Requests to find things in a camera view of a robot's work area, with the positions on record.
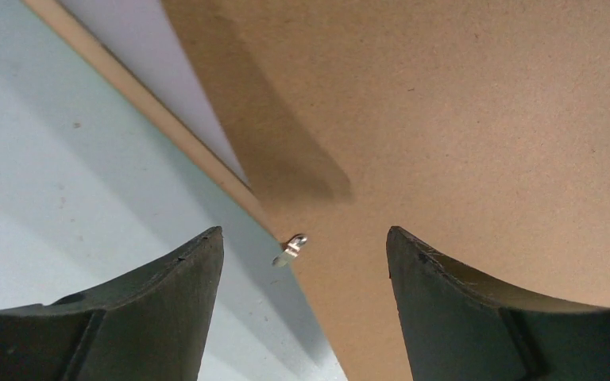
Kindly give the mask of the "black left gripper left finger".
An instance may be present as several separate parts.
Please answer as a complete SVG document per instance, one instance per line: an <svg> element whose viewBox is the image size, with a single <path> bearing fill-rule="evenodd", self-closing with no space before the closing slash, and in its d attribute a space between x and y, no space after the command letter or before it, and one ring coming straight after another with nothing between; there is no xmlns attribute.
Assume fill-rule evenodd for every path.
<svg viewBox="0 0 610 381"><path fill-rule="evenodd" d="M0 310L0 380L196 380L223 262L212 227L53 304Z"/></svg>

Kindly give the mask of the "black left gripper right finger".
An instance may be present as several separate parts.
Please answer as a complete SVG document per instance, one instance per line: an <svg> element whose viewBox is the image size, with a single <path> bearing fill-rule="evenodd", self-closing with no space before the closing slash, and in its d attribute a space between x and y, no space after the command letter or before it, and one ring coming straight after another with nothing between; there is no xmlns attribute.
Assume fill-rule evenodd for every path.
<svg viewBox="0 0 610 381"><path fill-rule="evenodd" d="M416 380L610 380L610 308L517 287L390 228L388 272Z"/></svg>

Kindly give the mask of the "brown cardboard backing board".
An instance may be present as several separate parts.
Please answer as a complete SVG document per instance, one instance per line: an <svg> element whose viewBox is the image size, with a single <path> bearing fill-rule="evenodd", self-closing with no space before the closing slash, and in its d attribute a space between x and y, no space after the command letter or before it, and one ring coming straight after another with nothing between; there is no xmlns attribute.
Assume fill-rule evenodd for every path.
<svg viewBox="0 0 610 381"><path fill-rule="evenodd" d="M386 236L610 306L610 1L166 1L351 380L409 380Z"/></svg>

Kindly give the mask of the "beach landscape photo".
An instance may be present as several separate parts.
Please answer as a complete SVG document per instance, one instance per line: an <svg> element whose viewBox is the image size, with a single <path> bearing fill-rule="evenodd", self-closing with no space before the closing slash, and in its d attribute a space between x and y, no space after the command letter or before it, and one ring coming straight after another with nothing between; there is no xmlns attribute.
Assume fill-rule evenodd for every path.
<svg viewBox="0 0 610 381"><path fill-rule="evenodd" d="M62 4L244 184L249 182L162 2L70 0Z"/></svg>

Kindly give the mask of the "wooden picture frame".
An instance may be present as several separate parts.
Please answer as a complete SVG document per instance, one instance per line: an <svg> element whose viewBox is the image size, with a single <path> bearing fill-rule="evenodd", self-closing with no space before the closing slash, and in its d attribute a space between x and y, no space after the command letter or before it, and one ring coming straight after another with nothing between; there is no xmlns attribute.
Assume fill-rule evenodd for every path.
<svg viewBox="0 0 610 381"><path fill-rule="evenodd" d="M27 1L26 5L110 85L157 127L192 163L225 191L261 228L273 230L261 204L205 144L125 67L64 6L64 1Z"/></svg>

